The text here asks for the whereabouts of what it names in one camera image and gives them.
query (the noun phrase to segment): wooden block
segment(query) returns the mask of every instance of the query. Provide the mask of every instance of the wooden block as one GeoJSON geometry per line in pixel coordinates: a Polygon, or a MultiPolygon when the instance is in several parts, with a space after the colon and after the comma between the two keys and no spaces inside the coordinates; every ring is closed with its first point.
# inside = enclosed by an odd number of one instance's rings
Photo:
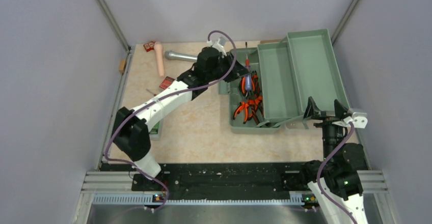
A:
{"type": "Polygon", "coordinates": [[[260,41],[259,43],[264,44],[264,43],[274,43],[274,42],[280,42],[280,41],[281,41],[281,39],[273,39],[273,40],[263,40],[263,41],[260,41]]]}
{"type": "Polygon", "coordinates": [[[120,73],[123,74],[125,70],[126,70],[126,60],[121,60],[119,65],[119,71],[120,73]]]}

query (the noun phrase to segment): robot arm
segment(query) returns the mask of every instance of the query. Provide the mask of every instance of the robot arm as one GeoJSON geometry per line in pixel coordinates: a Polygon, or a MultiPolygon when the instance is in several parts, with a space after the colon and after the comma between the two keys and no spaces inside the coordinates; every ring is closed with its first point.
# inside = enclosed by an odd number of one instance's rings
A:
{"type": "Polygon", "coordinates": [[[345,143],[348,135],[344,128],[365,128],[367,114],[356,109],[347,109],[338,100],[334,102],[335,111],[321,111],[312,97],[309,97],[304,119],[320,120],[315,127],[322,128],[322,144],[324,159],[340,145],[340,149],[324,165],[320,178],[317,179],[321,162],[313,160],[302,165],[302,178],[314,193],[328,223],[353,223],[345,209],[357,223],[368,223],[363,206],[363,188],[358,170],[367,170],[363,146],[361,144],[345,143]],[[329,200],[318,186],[334,202],[329,200]]]}
{"type": "Polygon", "coordinates": [[[194,100],[207,90],[207,88],[186,91],[173,96],[168,95],[179,91],[198,88],[219,79],[228,72],[232,62],[235,62],[234,67],[225,77],[224,81],[231,82],[247,75],[248,70],[239,62],[233,60],[233,55],[231,53],[225,52],[223,48],[224,43],[225,40],[223,38],[219,38],[214,43],[210,42],[209,44],[211,46],[204,47],[198,54],[197,62],[153,99],[132,109],[123,107],[117,111],[113,131],[115,131],[134,111],[148,104],[152,104],[127,121],[120,130],[120,133],[114,138],[114,143],[119,149],[126,153],[131,161],[149,176],[155,177],[160,172],[159,164],[150,153],[151,143],[149,130],[171,111],[184,103],[194,100]]]}

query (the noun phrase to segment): orange pliers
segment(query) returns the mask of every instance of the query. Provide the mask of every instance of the orange pliers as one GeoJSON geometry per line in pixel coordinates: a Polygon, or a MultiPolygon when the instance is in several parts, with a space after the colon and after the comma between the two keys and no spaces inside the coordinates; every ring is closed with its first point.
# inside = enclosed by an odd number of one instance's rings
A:
{"type": "Polygon", "coordinates": [[[261,93],[261,89],[259,87],[258,74],[256,73],[256,71],[252,71],[252,88],[255,94],[259,96],[259,94],[261,93]]]}
{"type": "Polygon", "coordinates": [[[249,116],[249,109],[251,109],[251,106],[248,103],[240,102],[240,105],[237,107],[237,109],[234,111],[234,115],[232,117],[233,120],[237,117],[237,115],[244,110],[245,111],[245,119],[243,120],[243,124],[246,124],[246,122],[252,117],[249,116]]]}
{"type": "Polygon", "coordinates": [[[259,110],[260,112],[261,112],[261,114],[263,114],[264,115],[264,112],[263,112],[263,108],[262,108],[262,96],[256,96],[256,98],[255,99],[251,99],[251,98],[249,98],[248,99],[248,104],[249,104],[249,106],[252,106],[253,107],[253,110],[256,112],[257,110],[259,110]]]}

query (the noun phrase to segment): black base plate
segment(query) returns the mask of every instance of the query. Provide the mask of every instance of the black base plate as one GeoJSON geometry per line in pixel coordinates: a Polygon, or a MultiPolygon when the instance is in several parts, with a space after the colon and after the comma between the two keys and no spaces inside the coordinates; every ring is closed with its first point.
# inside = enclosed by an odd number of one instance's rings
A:
{"type": "MultiPolygon", "coordinates": [[[[304,162],[163,164],[156,178],[168,186],[171,200],[284,200],[289,191],[306,191],[299,170],[304,162]]],[[[102,164],[101,171],[134,171],[128,165],[102,164]]],[[[132,191],[162,191],[140,174],[132,191]]]]}

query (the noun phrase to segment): cable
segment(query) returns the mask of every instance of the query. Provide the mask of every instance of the cable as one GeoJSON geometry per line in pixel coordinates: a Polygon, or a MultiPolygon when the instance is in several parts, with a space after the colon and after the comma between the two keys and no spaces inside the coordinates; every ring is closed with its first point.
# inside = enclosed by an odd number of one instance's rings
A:
{"type": "Polygon", "coordinates": [[[354,124],[352,122],[349,123],[349,125],[351,126],[351,130],[349,131],[348,135],[339,143],[339,145],[327,156],[327,158],[321,163],[321,165],[318,168],[318,173],[316,174],[316,182],[318,183],[318,187],[319,190],[321,191],[321,193],[328,199],[330,200],[330,202],[332,202],[333,204],[335,204],[337,207],[339,207],[339,209],[341,209],[343,212],[345,212],[353,221],[354,224],[357,224],[356,219],[353,217],[353,214],[350,213],[347,209],[345,209],[342,205],[340,205],[339,203],[337,203],[334,199],[332,199],[332,197],[330,197],[322,188],[321,186],[321,182],[320,182],[320,178],[321,178],[321,173],[322,170],[324,169],[324,166],[329,162],[329,160],[337,153],[337,151],[339,151],[342,146],[346,143],[346,141],[348,141],[348,139],[353,135],[354,133],[354,124]]]}
{"type": "MultiPolygon", "coordinates": [[[[208,41],[210,41],[210,36],[211,36],[211,34],[213,34],[213,33],[220,33],[220,34],[224,35],[224,36],[225,36],[225,37],[226,37],[226,38],[231,42],[231,44],[232,44],[232,48],[233,48],[233,62],[232,62],[232,64],[231,64],[230,68],[228,69],[227,73],[225,73],[221,78],[219,78],[219,79],[217,79],[217,80],[215,80],[215,81],[213,81],[213,82],[211,82],[211,83],[209,83],[209,84],[207,84],[207,85],[203,85],[203,86],[196,87],[196,88],[185,89],[185,90],[181,90],[181,91],[176,91],[176,92],[173,92],[173,93],[167,94],[167,95],[165,95],[165,96],[162,96],[162,97],[159,98],[160,101],[162,101],[162,100],[164,100],[164,99],[166,99],[166,98],[168,98],[168,97],[171,97],[171,96],[177,95],[177,94],[181,94],[181,93],[185,93],[185,92],[190,92],[190,91],[201,90],[201,89],[207,88],[207,87],[209,87],[209,86],[215,85],[215,84],[217,84],[218,82],[220,82],[221,80],[225,79],[225,78],[229,75],[229,73],[230,73],[230,72],[232,71],[232,69],[234,68],[235,61],[236,61],[236,59],[237,59],[237,48],[235,47],[234,41],[231,39],[231,37],[229,37],[226,33],[222,32],[222,31],[218,31],[218,30],[211,31],[211,32],[208,34],[208,36],[207,36],[207,40],[208,40],[208,41]]],[[[124,121],[119,125],[119,127],[114,131],[113,135],[111,136],[110,140],[108,141],[108,145],[106,146],[105,151],[104,151],[103,154],[104,154],[105,158],[106,158],[108,161],[116,161],[116,162],[122,162],[122,163],[127,163],[127,164],[132,165],[133,167],[136,168],[136,170],[137,170],[140,174],[142,174],[143,176],[145,176],[145,177],[151,179],[152,181],[157,182],[159,185],[161,185],[161,186],[162,186],[162,187],[167,191],[167,196],[164,198],[164,201],[162,202],[162,204],[161,204],[159,207],[157,207],[156,209],[154,209],[154,211],[157,211],[157,210],[159,210],[163,205],[165,205],[165,203],[166,203],[167,200],[168,200],[168,197],[169,197],[169,195],[170,195],[170,192],[169,192],[167,186],[165,186],[165,184],[163,184],[162,182],[160,182],[158,179],[156,179],[156,178],[154,178],[154,177],[151,177],[151,176],[149,176],[148,174],[146,174],[145,172],[143,172],[143,171],[142,171],[141,169],[139,169],[139,168],[135,165],[135,163],[133,163],[132,161],[130,161],[130,160],[125,160],[125,159],[113,159],[113,158],[110,158],[110,157],[108,156],[108,154],[109,154],[109,150],[110,150],[110,147],[111,147],[111,145],[113,144],[113,141],[114,141],[114,139],[116,138],[116,136],[119,134],[120,130],[123,128],[123,126],[124,126],[124,125],[125,125],[125,124],[130,120],[130,119],[132,119],[134,116],[136,116],[138,113],[140,113],[141,111],[145,110],[146,108],[148,108],[148,107],[154,105],[155,103],[156,103],[155,101],[151,101],[151,102],[149,102],[148,104],[146,104],[145,106],[143,106],[143,107],[137,109],[136,111],[134,111],[130,116],[128,116],[128,117],[127,117],[127,118],[126,118],[126,119],[125,119],[125,120],[124,120],[124,121]]]]}

